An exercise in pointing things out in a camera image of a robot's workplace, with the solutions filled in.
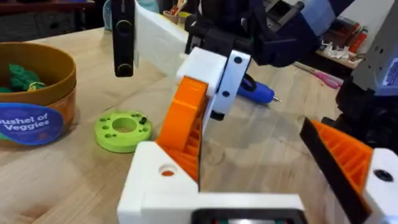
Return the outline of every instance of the green 3d-printed ring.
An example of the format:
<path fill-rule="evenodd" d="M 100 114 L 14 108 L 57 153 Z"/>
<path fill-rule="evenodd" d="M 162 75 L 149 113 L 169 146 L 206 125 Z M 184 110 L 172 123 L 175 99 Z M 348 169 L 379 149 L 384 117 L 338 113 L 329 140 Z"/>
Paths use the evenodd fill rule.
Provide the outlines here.
<path fill-rule="evenodd" d="M 110 112 L 95 123 L 95 138 L 100 146 L 111 152 L 134 152 L 138 143 L 148 140 L 152 123 L 137 111 Z"/>

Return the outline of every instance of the white panel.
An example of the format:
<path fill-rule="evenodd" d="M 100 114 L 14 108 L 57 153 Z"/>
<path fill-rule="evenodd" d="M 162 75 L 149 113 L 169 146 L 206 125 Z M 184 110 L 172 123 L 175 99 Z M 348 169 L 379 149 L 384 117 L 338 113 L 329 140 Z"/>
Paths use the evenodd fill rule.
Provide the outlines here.
<path fill-rule="evenodd" d="M 236 57 L 241 59 L 241 63 L 234 61 Z M 243 75 L 248 69 L 250 58 L 248 54 L 232 50 L 214 103 L 213 110 L 215 112 L 222 114 L 229 113 L 235 101 L 236 93 L 241 86 Z M 229 93 L 228 97 L 223 96 L 224 91 Z"/>
<path fill-rule="evenodd" d="M 162 166 L 174 168 L 174 175 L 162 176 Z M 198 186 L 155 142 L 144 141 L 137 146 L 119 201 L 120 224 L 142 223 L 142 200 L 151 193 L 197 194 Z"/>
<path fill-rule="evenodd" d="M 369 167 L 363 197 L 373 210 L 375 220 L 398 218 L 398 157 L 389 149 L 375 149 Z M 379 179 L 375 170 L 385 170 L 394 178 L 392 182 Z"/>
<path fill-rule="evenodd" d="M 136 2 L 136 49 L 160 71 L 174 78 L 183 62 L 188 33 Z"/>
<path fill-rule="evenodd" d="M 192 212 L 199 208 L 292 208 L 303 210 L 303 205 L 300 197 L 295 194 L 151 194 L 145 196 L 142 214 L 145 224 L 187 224 L 190 223 Z"/>
<path fill-rule="evenodd" d="M 226 57 L 195 47 L 177 72 L 176 82 L 190 77 L 208 84 L 206 95 L 213 97 L 224 72 Z"/>

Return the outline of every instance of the black device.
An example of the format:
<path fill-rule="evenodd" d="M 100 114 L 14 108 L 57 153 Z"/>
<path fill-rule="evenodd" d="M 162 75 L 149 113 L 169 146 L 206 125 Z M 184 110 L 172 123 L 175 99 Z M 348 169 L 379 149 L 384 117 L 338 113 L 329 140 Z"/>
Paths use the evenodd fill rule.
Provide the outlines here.
<path fill-rule="evenodd" d="M 133 76 L 134 16 L 134 1 L 112 0 L 114 72 L 117 77 Z"/>

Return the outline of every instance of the hole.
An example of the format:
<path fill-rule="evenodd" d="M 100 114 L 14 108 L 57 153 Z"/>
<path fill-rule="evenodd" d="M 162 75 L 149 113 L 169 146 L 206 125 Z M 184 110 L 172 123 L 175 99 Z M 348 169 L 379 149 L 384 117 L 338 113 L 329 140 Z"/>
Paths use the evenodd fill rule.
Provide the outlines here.
<path fill-rule="evenodd" d="M 223 96 L 224 96 L 224 97 L 229 97 L 229 92 L 228 92 L 228 91 L 224 91 L 224 92 L 223 92 Z"/>
<path fill-rule="evenodd" d="M 112 128 L 120 133 L 130 133 L 137 128 L 137 123 L 130 118 L 118 118 L 113 121 Z"/>
<path fill-rule="evenodd" d="M 374 175 L 385 182 L 393 182 L 394 178 L 385 170 L 378 169 L 373 171 Z"/>
<path fill-rule="evenodd" d="M 164 177 L 171 177 L 173 176 L 177 171 L 177 168 L 174 165 L 162 165 L 159 168 L 159 172 L 162 176 Z"/>
<path fill-rule="evenodd" d="M 234 58 L 235 63 L 242 63 L 242 58 L 241 57 L 235 57 Z"/>

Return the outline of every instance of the black screw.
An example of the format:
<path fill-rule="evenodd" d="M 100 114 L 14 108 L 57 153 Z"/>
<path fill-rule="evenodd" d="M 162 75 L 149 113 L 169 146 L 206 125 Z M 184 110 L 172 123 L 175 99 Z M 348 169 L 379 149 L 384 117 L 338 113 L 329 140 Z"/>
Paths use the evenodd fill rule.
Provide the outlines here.
<path fill-rule="evenodd" d="M 141 118 L 141 120 L 139 121 L 140 124 L 145 124 L 146 122 L 147 122 L 146 117 Z"/>
<path fill-rule="evenodd" d="M 235 57 L 234 58 L 235 63 L 242 63 L 242 58 L 241 57 Z"/>
<path fill-rule="evenodd" d="M 393 182 L 394 178 L 385 170 L 374 170 L 374 175 L 385 182 Z"/>
<path fill-rule="evenodd" d="M 229 97 L 229 92 L 228 92 L 228 91 L 224 91 L 224 92 L 223 92 L 223 96 Z"/>

